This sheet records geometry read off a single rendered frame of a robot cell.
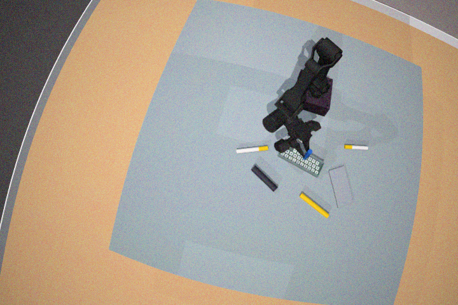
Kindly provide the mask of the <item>dark grey cylinder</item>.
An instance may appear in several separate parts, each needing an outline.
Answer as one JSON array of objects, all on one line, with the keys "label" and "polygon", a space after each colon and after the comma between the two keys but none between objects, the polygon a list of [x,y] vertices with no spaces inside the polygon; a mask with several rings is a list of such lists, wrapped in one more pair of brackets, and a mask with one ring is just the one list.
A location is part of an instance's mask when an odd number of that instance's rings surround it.
[{"label": "dark grey cylinder", "polygon": [[265,174],[263,174],[257,166],[251,170],[257,175],[273,192],[278,188]]}]

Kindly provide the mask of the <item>keyboard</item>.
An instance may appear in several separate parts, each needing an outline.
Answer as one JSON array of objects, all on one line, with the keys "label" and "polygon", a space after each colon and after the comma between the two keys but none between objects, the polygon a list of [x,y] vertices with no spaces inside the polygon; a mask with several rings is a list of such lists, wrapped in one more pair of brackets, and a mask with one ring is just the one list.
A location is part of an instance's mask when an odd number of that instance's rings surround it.
[{"label": "keyboard", "polygon": [[292,163],[303,171],[308,172],[309,174],[318,177],[323,169],[324,162],[314,156],[310,155],[307,159],[303,159],[303,156],[298,153],[295,148],[290,147],[284,153],[278,153],[278,157]]}]

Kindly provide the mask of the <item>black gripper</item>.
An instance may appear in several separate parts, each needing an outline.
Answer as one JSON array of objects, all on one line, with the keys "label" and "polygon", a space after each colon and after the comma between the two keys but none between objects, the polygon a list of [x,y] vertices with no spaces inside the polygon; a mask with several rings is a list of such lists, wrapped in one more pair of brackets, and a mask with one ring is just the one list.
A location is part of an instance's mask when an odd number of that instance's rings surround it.
[{"label": "black gripper", "polygon": [[[290,147],[295,148],[298,151],[298,153],[300,153],[304,158],[305,156],[304,156],[304,153],[303,153],[303,151],[302,151],[302,149],[300,147],[300,144],[297,143],[297,141],[296,141],[298,139],[298,137],[296,135],[292,136],[292,134],[291,134],[291,130],[290,130],[291,125],[290,124],[292,122],[294,122],[294,124],[299,122],[298,117],[296,117],[293,120],[288,121],[288,122],[286,122],[284,124],[284,126],[286,126],[286,129],[288,131],[288,135],[290,136],[290,138],[288,138],[287,140],[284,140],[284,139],[278,140],[277,142],[275,142],[274,147],[275,147],[276,151],[278,151],[280,153],[286,152]],[[321,125],[318,122],[313,121],[313,120],[311,120],[311,122],[313,123],[313,126],[314,126],[313,131],[316,132],[317,130],[321,129]],[[309,141],[310,141],[310,137],[307,137],[305,140],[302,141],[303,142],[303,146],[304,146],[306,151],[309,150]]]}]

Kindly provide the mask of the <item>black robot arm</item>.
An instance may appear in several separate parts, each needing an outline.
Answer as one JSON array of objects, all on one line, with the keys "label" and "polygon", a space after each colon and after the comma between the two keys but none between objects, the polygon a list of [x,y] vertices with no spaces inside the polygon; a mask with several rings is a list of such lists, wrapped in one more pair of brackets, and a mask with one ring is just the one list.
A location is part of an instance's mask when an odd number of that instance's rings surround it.
[{"label": "black robot arm", "polygon": [[[318,62],[314,60],[315,51],[319,55]],[[313,98],[323,98],[323,94],[328,93],[331,85],[328,84],[326,76],[329,69],[341,59],[342,52],[329,38],[318,40],[313,46],[311,57],[305,63],[305,68],[294,87],[286,90],[274,104],[276,110],[263,118],[263,126],[268,132],[274,133],[283,124],[299,115],[305,105],[307,91],[309,96]],[[283,103],[280,102],[281,100]],[[290,124],[290,130],[292,136],[296,135],[299,140],[303,141],[307,137],[311,137],[314,126],[311,120],[305,123],[302,118],[298,120],[299,122]]]}]

